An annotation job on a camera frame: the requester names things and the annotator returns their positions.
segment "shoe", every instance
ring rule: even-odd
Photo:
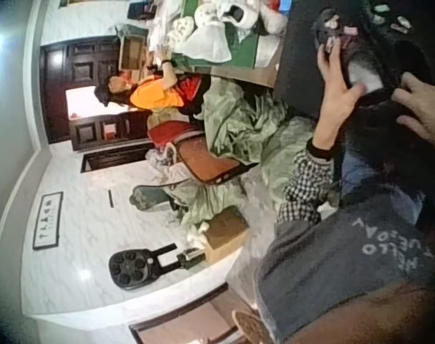
[[[280,34],[287,27],[287,17],[277,11],[273,11],[265,4],[260,6],[260,16],[269,34]]]
[[[204,27],[212,23],[219,22],[217,16],[217,6],[213,3],[204,3],[195,10],[195,24],[199,27]]]
[[[191,36],[195,29],[195,21],[185,16],[174,21],[171,31],[166,35],[166,46],[172,52],[179,52],[181,45]]]
[[[367,93],[358,101],[357,108],[371,107],[390,101],[397,82],[376,54],[376,48],[367,40],[364,31],[346,26],[336,9],[325,9],[313,25],[315,46],[325,45],[330,54],[336,37],[341,40],[341,66],[349,88],[357,82],[367,87]]]
[[[251,29],[258,18],[258,12],[243,4],[222,4],[219,8],[219,19],[240,29]]]

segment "white shoe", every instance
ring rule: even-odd
[[[166,35],[166,45],[172,52],[178,52],[194,29],[195,21],[191,16],[175,20],[171,31]]]
[[[197,27],[204,27],[218,21],[217,6],[215,4],[205,3],[195,10],[195,24]]]
[[[243,4],[222,4],[219,8],[219,19],[240,29],[251,29],[258,18],[258,12]]]
[[[260,16],[269,34],[280,34],[287,27],[287,17],[273,11],[265,4],[260,6]]]

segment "wristband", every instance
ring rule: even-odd
[[[306,150],[308,151],[309,154],[311,154],[315,158],[330,161],[335,156],[335,153],[337,151],[337,145],[336,144],[333,145],[333,147],[330,150],[319,149],[312,144],[312,138],[311,138],[308,140],[306,144]]]

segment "cardboard box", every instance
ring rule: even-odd
[[[244,243],[249,226],[235,206],[224,209],[209,222],[206,261],[214,264],[229,256]]]

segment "framed sign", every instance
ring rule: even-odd
[[[57,192],[42,196],[36,218],[32,249],[50,249],[58,246],[63,195],[63,192]]]

